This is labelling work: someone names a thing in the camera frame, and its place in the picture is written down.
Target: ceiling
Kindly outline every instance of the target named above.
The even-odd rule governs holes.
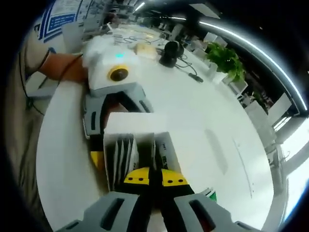
[[[205,16],[190,6],[204,3],[219,17],[242,31],[255,35],[274,51],[293,74],[302,96],[309,102],[309,14],[303,2],[279,0],[149,0],[143,12],[156,10],[163,15],[182,16],[195,34],[207,31],[198,24]],[[276,83],[269,80],[269,85]]]

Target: person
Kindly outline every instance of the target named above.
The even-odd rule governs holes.
[[[43,115],[27,106],[25,77],[39,71],[53,80],[87,81],[82,58],[72,54],[54,54],[30,32],[16,55],[9,73],[4,102],[5,147],[15,181],[33,216],[46,231],[51,228],[44,215],[36,183],[36,148]]]

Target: white table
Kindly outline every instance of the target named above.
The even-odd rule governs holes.
[[[273,198],[261,140],[231,90],[222,83],[213,85],[204,75],[208,67],[190,52],[185,54],[203,83],[176,68],[142,59],[141,85],[154,111],[168,116],[178,161],[192,189],[213,187],[218,204],[234,221],[260,229]],[[37,182],[53,230],[83,219],[84,210],[106,193],[104,173],[96,175],[84,138],[83,96],[81,85],[62,82],[40,132]],[[152,217],[149,231],[162,231],[162,223],[160,216]]]

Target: green plant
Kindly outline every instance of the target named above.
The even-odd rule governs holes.
[[[218,43],[209,43],[206,58],[218,65],[218,72],[227,73],[233,82],[244,80],[245,70],[234,49],[228,49]]]

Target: black device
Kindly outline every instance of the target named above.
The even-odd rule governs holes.
[[[177,63],[177,59],[184,53],[183,46],[178,41],[170,41],[164,47],[164,53],[159,60],[160,64],[173,68]]]

